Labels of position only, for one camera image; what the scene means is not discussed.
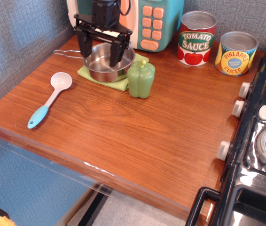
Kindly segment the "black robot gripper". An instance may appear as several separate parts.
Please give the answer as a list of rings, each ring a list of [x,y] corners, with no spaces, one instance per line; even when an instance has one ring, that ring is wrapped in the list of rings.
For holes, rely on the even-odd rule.
[[[93,0],[90,15],[76,13],[76,31],[78,45],[83,58],[92,53],[93,38],[110,42],[110,67],[115,67],[121,60],[130,43],[132,31],[120,23],[121,16],[127,16],[131,10],[128,1],[126,11],[121,9],[120,0]]]

